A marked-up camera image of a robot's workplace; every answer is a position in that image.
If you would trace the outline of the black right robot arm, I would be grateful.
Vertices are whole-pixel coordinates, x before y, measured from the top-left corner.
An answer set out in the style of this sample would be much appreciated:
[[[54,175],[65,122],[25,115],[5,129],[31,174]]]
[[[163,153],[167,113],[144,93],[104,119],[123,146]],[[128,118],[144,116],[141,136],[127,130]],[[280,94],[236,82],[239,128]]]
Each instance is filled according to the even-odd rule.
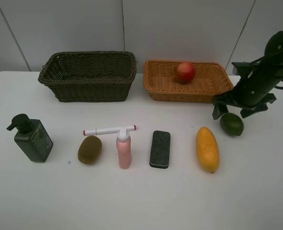
[[[240,76],[232,90],[213,97],[213,119],[228,113],[227,107],[241,108],[242,118],[268,109],[267,104],[276,101],[271,90],[283,82],[283,31],[268,41],[264,56],[252,62],[234,62],[234,70]]]

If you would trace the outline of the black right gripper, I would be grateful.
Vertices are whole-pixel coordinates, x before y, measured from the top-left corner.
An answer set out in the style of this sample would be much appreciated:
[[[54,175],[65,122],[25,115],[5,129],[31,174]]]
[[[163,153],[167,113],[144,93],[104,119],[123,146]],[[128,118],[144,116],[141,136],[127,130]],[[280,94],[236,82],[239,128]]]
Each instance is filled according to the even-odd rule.
[[[240,76],[232,90],[213,97],[213,119],[228,113],[228,105],[241,108],[242,118],[268,110],[267,103],[276,100],[270,91],[283,81],[283,64],[233,62]]]

